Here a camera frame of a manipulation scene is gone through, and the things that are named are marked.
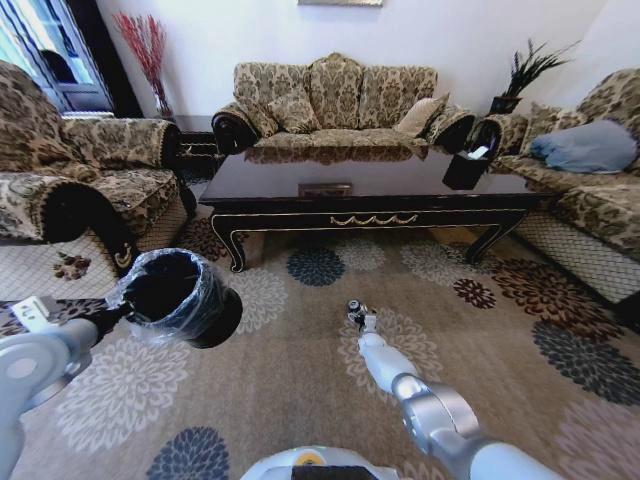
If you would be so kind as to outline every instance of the throw pillow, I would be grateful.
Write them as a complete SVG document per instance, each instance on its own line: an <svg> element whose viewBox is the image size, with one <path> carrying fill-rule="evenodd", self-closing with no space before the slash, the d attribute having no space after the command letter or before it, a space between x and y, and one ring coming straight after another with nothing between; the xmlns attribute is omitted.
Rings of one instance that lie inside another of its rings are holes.
<svg viewBox="0 0 640 480"><path fill-rule="evenodd" d="M320 130L320 122L313 111L309 95L293 91L276 98L268 105L271 115L289 133L311 133Z"/></svg>
<svg viewBox="0 0 640 480"><path fill-rule="evenodd" d="M576 173L619 172L636 158L631 134L611 120L536 137L531 150L545 157L547 166Z"/></svg>
<svg viewBox="0 0 640 480"><path fill-rule="evenodd" d="M535 152L531 151L531 142L533 142L534 138L555 130L578 127L587 123L588 120L587 116L580 112L563 110L560 107L547 107L546 105L538 105L536 102L532 102L529 125L522 139L520 154L535 156Z"/></svg>
<svg viewBox="0 0 640 480"><path fill-rule="evenodd" d="M258 102L249 98L238 100L238 105L247 114L249 120L260 135L270 137L278 131L278 122Z"/></svg>
<svg viewBox="0 0 640 480"><path fill-rule="evenodd" d="M418 100L393 129L396 132L406 133L413 138L418 137L440 115L448 101L448 93L440 98Z"/></svg>

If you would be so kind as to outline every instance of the dark wooden coffee table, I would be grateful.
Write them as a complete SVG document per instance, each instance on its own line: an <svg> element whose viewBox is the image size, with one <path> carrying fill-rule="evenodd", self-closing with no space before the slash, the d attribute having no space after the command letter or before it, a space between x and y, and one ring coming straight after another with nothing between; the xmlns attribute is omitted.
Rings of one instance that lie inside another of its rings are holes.
<svg viewBox="0 0 640 480"><path fill-rule="evenodd" d="M228 157L200 197L231 270L245 265L243 231L487 226L477 262L551 193L517 175L482 174L452 155L403 147L252 148Z"/></svg>

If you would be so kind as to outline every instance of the carpet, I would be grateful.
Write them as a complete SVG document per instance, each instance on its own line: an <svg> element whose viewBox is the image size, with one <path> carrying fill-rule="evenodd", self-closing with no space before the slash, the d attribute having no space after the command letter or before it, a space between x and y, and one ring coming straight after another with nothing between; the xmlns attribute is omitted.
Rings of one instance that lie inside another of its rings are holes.
<svg viewBox="0 0 640 480"><path fill-rule="evenodd" d="M327 445L449 478L419 454L395 400L358 355L349 299L426 380L460 392L492 436L571 479L640 477L640 344L587 290L507 238L476 266L466 229L243 236L228 270L206 210L180 240L242 297L236 334L212 350L156 349L125 325L63 392L24 415L16 480L237 479L264 456ZM60 301L58 321L101 308ZM16 333L6 307L0 334Z"/></svg>

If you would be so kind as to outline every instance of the vase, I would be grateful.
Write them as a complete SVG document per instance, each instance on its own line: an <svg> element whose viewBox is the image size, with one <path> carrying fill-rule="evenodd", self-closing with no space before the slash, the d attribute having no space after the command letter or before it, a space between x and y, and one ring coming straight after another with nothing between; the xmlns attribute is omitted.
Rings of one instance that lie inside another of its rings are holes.
<svg viewBox="0 0 640 480"><path fill-rule="evenodd" d="M493 97L493 102L491 102L491 110L489 110L489 114L492 113L511 113L515 110L522 100L519 97Z"/></svg>
<svg viewBox="0 0 640 480"><path fill-rule="evenodd" d="M169 102L167 102L167 96L160 81L153 82L153 93L156 97L156 110L158 110L160 117L166 120L173 120L173 112Z"/></svg>

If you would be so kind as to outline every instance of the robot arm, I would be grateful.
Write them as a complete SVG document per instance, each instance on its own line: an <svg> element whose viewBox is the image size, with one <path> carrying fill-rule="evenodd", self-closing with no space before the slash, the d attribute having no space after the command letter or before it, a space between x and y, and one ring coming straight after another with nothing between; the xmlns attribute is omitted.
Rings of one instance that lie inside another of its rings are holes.
<svg viewBox="0 0 640 480"><path fill-rule="evenodd" d="M420 451L437 457L456 479L562 478L516 447L487 437L458 392L420 379L415 366L375 333L375 313L367 312L361 325L358 344L369 372L400 402L403 423Z"/></svg>
<svg viewBox="0 0 640 480"><path fill-rule="evenodd" d="M22 453L20 415L82 373L91 364L91 347L113 329L127 308L105 312L99 322L76 318L57 326L48 323L49 311L39 298L12 307L30 332L0 340L0 480L9 478Z"/></svg>

